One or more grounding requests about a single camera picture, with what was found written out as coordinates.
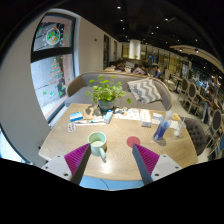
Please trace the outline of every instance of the floor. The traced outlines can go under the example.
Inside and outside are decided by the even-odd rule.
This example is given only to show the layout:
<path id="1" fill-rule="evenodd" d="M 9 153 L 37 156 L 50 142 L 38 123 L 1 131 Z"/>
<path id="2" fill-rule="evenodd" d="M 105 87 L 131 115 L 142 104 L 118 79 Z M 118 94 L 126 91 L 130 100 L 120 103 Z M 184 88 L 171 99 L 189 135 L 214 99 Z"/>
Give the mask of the floor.
<path id="1" fill-rule="evenodd" d="M 173 97 L 173 105 L 171 107 L 172 112 L 175 112 L 181 116 L 186 116 L 190 118 L 194 118 L 200 120 L 200 118 L 194 116 L 193 114 L 188 114 L 186 106 L 185 108 L 182 107 L 181 102 L 177 100 L 178 94 L 175 92 L 171 92 Z M 56 115 L 56 117 L 51 121 L 50 126 L 53 127 L 61 115 L 67 110 L 67 107 L 63 107 L 61 111 Z M 209 126 L 206 124 L 201 124 L 204 131 L 206 131 Z M 210 151 L 210 148 L 206 148 L 204 152 L 198 156 L 198 163 L 207 162 L 207 155 Z M 17 153 L 11 148 L 8 144 L 7 140 L 4 138 L 3 134 L 0 132 L 0 155 L 2 158 L 10 159 L 13 161 L 21 162 L 21 158 L 17 155 Z M 92 189 L 100 189 L 100 190 L 125 190 L 125 189 L 132 189 L 132 188 L 140 188 L 144 186 L 142 181 L 110 181 L 110 180 L 101 180 L 97 178 L 92 178 L 88 176 L 83 176 L 82 181 L 80 183 L 81 187 L 84 188 L 92 188 Z"/>

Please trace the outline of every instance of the water bottle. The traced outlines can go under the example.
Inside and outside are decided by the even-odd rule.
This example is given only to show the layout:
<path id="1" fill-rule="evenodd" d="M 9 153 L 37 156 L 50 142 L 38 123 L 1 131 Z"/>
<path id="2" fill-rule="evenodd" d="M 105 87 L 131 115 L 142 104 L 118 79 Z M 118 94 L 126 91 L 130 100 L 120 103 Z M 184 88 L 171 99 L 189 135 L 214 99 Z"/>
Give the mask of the water bottle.
<path id="1" fill-rule="evenodd" d="M 166 112 L 166 118 L 165 119 L 161 119 L 159 126 L 155 132 L 155 134 L 153 135 L 153 140 L 155 142 L 160 142 L 163 139 L 163 135 L 165 133 L 165 131 L 167 130 L 167 128 L 169 128 L 170 124 L 171 124 L 171 118 L 172 118 L 172 111 L 169 110 Z"/>

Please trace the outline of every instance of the green cup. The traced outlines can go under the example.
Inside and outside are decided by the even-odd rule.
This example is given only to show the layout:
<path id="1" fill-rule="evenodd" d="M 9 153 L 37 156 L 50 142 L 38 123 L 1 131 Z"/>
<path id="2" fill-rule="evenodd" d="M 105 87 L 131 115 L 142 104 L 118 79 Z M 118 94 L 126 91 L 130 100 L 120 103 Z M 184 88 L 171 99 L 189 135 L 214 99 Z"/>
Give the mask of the green cup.
<path id="1" fill-rule="evenodd" d="M 94 156 L 101 156 L 102 159 L 106 158 L 107 138 L 102 132 L 93 132 L 88 137 L 88 143 L 90 143 L 91 151 Z"/>

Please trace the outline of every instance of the wall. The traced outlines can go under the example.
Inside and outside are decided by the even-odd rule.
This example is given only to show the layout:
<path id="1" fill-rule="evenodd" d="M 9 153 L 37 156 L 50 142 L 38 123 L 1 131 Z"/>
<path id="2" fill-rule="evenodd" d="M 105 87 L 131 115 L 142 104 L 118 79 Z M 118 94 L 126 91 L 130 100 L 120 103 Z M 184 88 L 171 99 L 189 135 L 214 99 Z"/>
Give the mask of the wall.
<path id="1" fill-rule="evenodd" d="M 113 61 L 114 38 L 83 17 L 79 29 L 79 73 L 103 70 L 104 34 L 110 38 L 109 61 Z M 117 41 L 117 56 L 121 57 L 122 43 Z"/>
<path id="2" fill-rule="evenodd" d="M 38 142 L 50 132 L 34 91 L 30 52 L 36 28 L 43 15 L 32 21 L 8 50 L 0 71 L 0 122 L 12 145 L 41 167 Z"/>

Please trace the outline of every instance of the chair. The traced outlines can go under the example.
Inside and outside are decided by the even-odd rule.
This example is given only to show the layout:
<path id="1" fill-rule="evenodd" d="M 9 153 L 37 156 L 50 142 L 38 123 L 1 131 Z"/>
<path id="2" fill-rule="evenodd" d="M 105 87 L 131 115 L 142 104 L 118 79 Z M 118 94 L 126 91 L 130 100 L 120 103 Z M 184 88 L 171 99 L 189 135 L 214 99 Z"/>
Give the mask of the chair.
<path id="1" fill-rule="evenodd" d="M 218 138 L 216 144 L 211 149 L 208 154 L 208 161 L 221 159 L 224 156 L 224 135 L 221 138 Z"/>
<path id="2" fill-rule="evenodd" d="M 166 69 L 165 75 L 164 75 L 164 83 L 167 85 L 168 89 L 169 89 L 169 86 L 171 85 L 175 86 L 175 83 L 169 80 L 169 76 L 170 76 L 169 70 Z"/>
<path id="3" fill-rule="evenodd" d="M 177 100 L 179 99 L 179 97 L 181 96 L 181 94 L 184 94 L 184 101 L 185 101 L 185 98 L 188 94 L 188 88 L 189 88 L 189 82 L 187 81 L 186 78 L 183 79 L 182 81 L 182 85 L 181 85 L 181 90 L 180 90 L 180 93 L 179 93 L 179 96 L 177 98 Z"/>
<path id="4" fill-rule="evenodd" d="M 213 114 L 211 127 L 209 127 L 208 130 L 206 131 L 206 135 L 208 137 L 210 137 L 210 140 L 209 140 L 207 146 L 210 144 L 210 142 L 213 142 L 211 147 L 214 145 L 215 140 L 220 135 L 219 129 L 220 129 L 221 125 L 222 125 L 222 114 L 221 114 L 221 110 L 217 109 L 217 110 L 215 110 L 215 112 Z"/>
<path id="5" fill-rule="evenodd" d="M 184 105 L 183 105 L 183 106 L 185 106 L 185 104 L 186 104 L 187 102 L 189 102 L 190 107 L 189 107 L 188 113 L 190 112 L 192 106 L 197 107 L 197 109 L 198 109 L 198 107 L 200 106 L 200 105 L 198 104 L 198 101 L 199 101 L 199 100 L 198 100 L 198 98 L 196 97 L 196 95 L 197 95 L 197 89 L 196 89 L 196 86 L 195 86 L 194 83 L 191 83 L 190 86 L 189 86 L 187 99 L 185 100 Z"/>
<path id="6" fill-rule="evenodd" d="M 197 156 L 201 155 L 207 145 L 207 136 L 198 120 L 185 117 L 184 123 L 186 124 L 186 129 L 191 137 L 194 144 Z"/>

